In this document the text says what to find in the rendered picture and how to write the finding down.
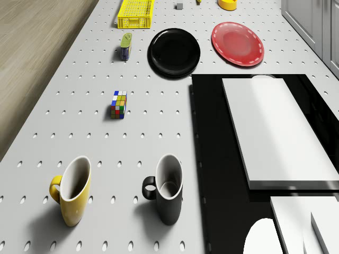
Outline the red plate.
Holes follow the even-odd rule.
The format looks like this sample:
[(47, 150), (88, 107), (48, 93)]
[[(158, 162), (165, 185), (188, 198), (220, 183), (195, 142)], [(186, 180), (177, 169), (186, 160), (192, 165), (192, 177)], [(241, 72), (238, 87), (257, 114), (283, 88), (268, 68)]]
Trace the red plate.
[(220, 23), (212, 30), (211, 41), (215, 50), (233, 64), (251, 67), (263, 60), (262, 41), (244, 25), (235, 22)]

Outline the black stove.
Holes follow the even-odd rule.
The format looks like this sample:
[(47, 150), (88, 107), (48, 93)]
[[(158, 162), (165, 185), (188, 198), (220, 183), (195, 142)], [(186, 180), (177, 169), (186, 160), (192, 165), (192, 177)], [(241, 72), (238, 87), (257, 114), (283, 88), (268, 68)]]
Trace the black stove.
[[(273, 219), (272, 196), (289, 190), (248, 187), (235, 130), (222, 85), (225, 74), (195, 74), (190, 90), (195, 110), (199, 186), (207, 200), (202, 207), (205, 239), (212, 254), (243, 254), (250, 228)], [(339, 172), (339, 119), (304, 74), (281, 74), (327, 155)]]

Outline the white cabinet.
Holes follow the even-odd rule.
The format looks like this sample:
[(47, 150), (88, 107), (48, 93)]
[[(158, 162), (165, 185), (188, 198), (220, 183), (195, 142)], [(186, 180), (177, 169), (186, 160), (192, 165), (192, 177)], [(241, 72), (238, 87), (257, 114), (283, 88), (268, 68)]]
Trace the white cabinet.
[(281, 14), (339, 79), (339, 0), (281, 0)]

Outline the black mug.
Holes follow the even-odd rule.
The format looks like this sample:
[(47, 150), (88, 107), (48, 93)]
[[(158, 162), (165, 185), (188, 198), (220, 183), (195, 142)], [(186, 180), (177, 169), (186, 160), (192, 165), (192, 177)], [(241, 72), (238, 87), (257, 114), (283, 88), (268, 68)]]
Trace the black mug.
[(148, 176), (142, 183), (142, 194), (156, 201), (161, 221), (173, 225), (180, 216), (182, 206), (183, 169), (173, 154), (163, 155), (156, 167), (155, 176)]

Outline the black plate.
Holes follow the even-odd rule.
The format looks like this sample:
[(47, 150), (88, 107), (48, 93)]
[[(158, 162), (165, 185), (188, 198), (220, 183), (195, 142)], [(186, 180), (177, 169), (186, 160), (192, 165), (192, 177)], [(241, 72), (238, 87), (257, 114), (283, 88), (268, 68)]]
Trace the black plate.
[(148, 48), (148, 62), (153, 70), (168, 78), (190, 74), (199, 63), (201, 50), (188, 31), (169, 28), (160, 31)]

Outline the yellow basket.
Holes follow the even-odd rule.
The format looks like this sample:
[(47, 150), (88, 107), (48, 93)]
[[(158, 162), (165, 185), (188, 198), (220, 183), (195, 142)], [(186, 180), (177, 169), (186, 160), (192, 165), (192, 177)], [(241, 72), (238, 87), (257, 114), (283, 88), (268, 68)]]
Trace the yellow basket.
[(151, 28), (154, 0), (123, 0), (118, 13), (118, 29)]

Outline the puzzle cube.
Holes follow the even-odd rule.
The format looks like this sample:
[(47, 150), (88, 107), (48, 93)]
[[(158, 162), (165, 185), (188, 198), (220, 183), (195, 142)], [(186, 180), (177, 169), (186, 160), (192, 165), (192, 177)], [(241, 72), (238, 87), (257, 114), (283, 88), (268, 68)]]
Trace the puzzle cube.
[(123, 119), (126, 112), (127, 92), (125, 90), (115, 91), (111, 103), (111, 118)]

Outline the flat-sided can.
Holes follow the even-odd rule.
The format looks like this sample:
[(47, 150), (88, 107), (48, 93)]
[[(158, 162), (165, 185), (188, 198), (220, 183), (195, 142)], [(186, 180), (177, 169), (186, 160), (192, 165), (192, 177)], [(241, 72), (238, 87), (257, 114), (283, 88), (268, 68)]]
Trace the flat-sided can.
[(123, 61), (127, 61), (129, 59), (131, 51), (131, 39), (132, 39), (131, 33), (125, 33), (122, 37), (120, 47), (121, 47), (121, 59)]

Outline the yellow bowl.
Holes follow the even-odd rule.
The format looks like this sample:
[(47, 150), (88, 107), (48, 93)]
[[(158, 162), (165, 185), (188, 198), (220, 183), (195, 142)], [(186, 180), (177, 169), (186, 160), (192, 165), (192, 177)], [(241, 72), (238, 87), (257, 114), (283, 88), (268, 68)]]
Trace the yellow bowl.
[(227, 11), (233, 11), (237, 8), (237, 0), (218, 0), (218, 5)]

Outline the yellow mug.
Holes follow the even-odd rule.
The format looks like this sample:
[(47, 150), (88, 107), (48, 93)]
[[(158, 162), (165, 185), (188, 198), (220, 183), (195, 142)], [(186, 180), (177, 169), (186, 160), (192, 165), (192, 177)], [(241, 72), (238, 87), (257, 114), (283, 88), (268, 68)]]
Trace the yellow mug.
[(89, 198), (91, 163), (86, 156), (75, 158), (63, 175), (55, 176), (49, 187), (51, 197), (60, 204), (68, 226), (75, 226), (82, 218)]

